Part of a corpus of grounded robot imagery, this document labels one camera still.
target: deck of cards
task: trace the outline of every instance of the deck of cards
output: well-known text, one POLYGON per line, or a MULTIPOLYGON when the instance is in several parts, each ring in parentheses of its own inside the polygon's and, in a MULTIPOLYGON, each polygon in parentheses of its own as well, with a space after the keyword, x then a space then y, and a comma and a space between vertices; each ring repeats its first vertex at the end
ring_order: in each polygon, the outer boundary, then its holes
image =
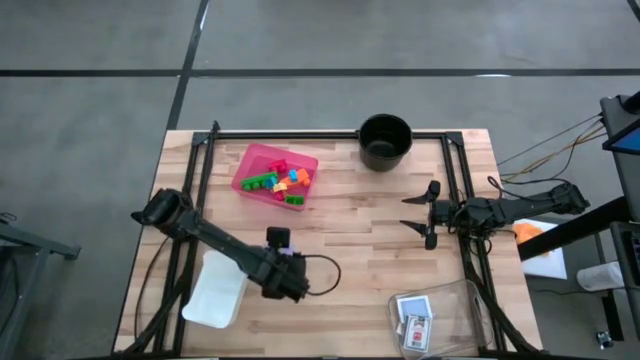
POLYGON ((426 353, 429 349, 431 332, 431 306, 429 297, 411 296, 397 300, 398 328, 396 332, 403 336, 403 347, 407 350, 426 353))

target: wooden tabletop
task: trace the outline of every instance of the wooden tabletop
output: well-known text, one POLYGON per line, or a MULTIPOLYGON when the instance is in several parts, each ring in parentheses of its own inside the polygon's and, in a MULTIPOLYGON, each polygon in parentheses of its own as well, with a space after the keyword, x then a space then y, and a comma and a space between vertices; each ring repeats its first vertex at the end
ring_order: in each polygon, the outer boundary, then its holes
MULTIPOLYGON (((489 175, 498 178, 488 132, 461 131, 476 196, 496 197, 497 191, 486 180, 489 175)), ((192 133, 167 132, 153 193, 160 188, 182 187, 192 133)), ((330 294, 307 296, 298 304, 288 299, 263 299, 260 288, 249 283, 237 319, 228 328, 214 329, 187 322, 183 355, 399 356, 387 318, 389 298, 464 279, 455 235, 438 229, 437 249, 425 251, 418 234, 398 223, 401 219, 425 221, 426 207, 400 200, 424 193, 431 180, 442 184, 441 196, 449 194, 440 143, 416 140, 397 168, 374 173, 359 161, 356 141, 260 141, 319 160, 307 208, 295 212, 241 197, 231 189, 233 175, 252 142, 216 141, 205 219, 251 245, 265 244, 267 226, 288 227, 297 251, 336 259, 342 267, 342 281, 330 294)), ((458 157, 453 151, 455 162, 458 157)), ((196 167, 196 182, 201 161, 196 167)), ((458 184, 462 184, 459 171, 456 175, 458 184)), ((163 239, 153 228, 146 228, 142 234, 115 350, 124 349, 133 341, 133 314, 142 279, 163 239)), ((492 242, 489 259, 498 302, 525 338, 540 347, 516 243, 507 233, 499 233, 492 242)), ((160 305, 169 248, 165 246, 151 273, 142 300, 140 324, 146 324, 160 305)), ((196 277, 202 266, 202 254, 208 249, 200 243, 196 277)), ((310 259, 307 276, 311 290, 320 291, 333 284, 336 272, 330 263, 310 259)), ((174 309, 167 331, 169 340, 176 316, 174 309)))

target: gray concrete floor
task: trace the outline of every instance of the gray concrete floor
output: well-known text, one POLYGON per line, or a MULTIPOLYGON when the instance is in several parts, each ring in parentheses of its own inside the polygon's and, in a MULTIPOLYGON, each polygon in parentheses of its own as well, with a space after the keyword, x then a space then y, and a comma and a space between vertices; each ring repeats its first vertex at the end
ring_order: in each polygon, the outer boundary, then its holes
MULTIPOLYGON (((180 69, 198 0, 7 0, 0 69, 180 69)), ((640 64, 640 23, 624 0, 212 1, 195 68, 625 68, 640 64)), ((149 195, 178 80, 0 78, 0 211, 83 249, 52 258, 19 358, 107 354, 140 233, 129 213, 149 195)), ((393 113, 414 128, 488 128, 504 159, 633 93, 639 77, 191 79, 179 129, 354 128, 393 113)), ((570 136, 505 165, 557 149, 570 136)), ((621 193, 595 141, 566 178, 594 206, 621 193)), ((563 159, 531 178, 550 175, 563 159)), ((519 189, 534 192, 535 187, 519 189)), ((591 241, 566 248, 570 274, 595 264, 591 241)), ((628 341, 597 349, 598 298, 558 297, 574 281, 530 279, 546 349, 626 359, 628 341), (561 330, 569 326, 570 331, 561 330)), ((621 312, 628 313, 628 307, 621 312)))

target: blue lego brick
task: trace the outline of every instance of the blue lego brick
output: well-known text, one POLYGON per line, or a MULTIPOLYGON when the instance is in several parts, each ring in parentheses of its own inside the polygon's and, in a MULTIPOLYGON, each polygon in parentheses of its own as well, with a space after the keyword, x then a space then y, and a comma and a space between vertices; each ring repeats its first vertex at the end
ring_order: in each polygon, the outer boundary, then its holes
POLYGON ((278 179, 275 176, 272 176, 266 180, 266 188, 271 189, 278 183, 278 179))
POLYGON ((289 178, 292 182, 298 182, 298 173, 295 170, 289 171, 289 178))

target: green lego brick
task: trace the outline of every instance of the green lego brick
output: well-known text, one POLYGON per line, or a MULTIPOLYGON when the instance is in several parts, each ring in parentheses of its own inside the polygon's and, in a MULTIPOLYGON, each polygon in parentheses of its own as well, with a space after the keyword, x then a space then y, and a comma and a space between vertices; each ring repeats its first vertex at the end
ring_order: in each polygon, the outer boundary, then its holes
POLYGON ((284 202, 291 205, 298 205, 298 206, 304 205, 304 196, 287 195, 284 198, 284 202))
POLYGON ((244 191, 258 190, 267 186, 267 179, 270 177, 278 177, 277 172, 270 172, 262 175, 252 176, 240 181, 240 186, 244 191))

